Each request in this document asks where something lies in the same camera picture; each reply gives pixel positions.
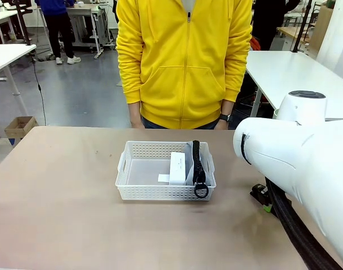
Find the person's right hand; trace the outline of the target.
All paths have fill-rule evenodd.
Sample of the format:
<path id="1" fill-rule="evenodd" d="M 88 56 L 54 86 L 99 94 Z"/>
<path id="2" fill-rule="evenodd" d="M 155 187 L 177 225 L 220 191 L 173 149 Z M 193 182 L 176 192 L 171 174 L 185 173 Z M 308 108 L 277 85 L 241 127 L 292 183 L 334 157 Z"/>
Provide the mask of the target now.
<path id="1" fill-rule="evenodd" d="M 129 118 L 130 118 L 130 124 L 132 128 L 136 129 L 145 129 L 143 123 L 142 123 L 142 117 L 141 117 L 141 104 L 140 102 L 130 103 L 128 104 L 129 109 Z"/>

